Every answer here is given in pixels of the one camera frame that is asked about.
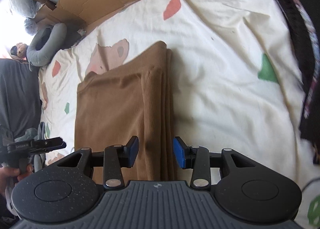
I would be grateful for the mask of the person left hand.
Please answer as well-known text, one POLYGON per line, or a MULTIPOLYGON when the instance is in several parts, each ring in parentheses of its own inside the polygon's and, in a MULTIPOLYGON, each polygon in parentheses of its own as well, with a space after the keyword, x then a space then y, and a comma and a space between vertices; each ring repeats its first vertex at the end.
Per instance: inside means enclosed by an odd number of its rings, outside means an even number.
POLYGON ((0 168, 0 183, 1 183, 1 195, 5 197, 5 189, 10 179, 17 179, 18 182, 31 175, 33 172, 33 166, 27 165, 27 171, 21 174, 18 168, 1 167, 0 168))

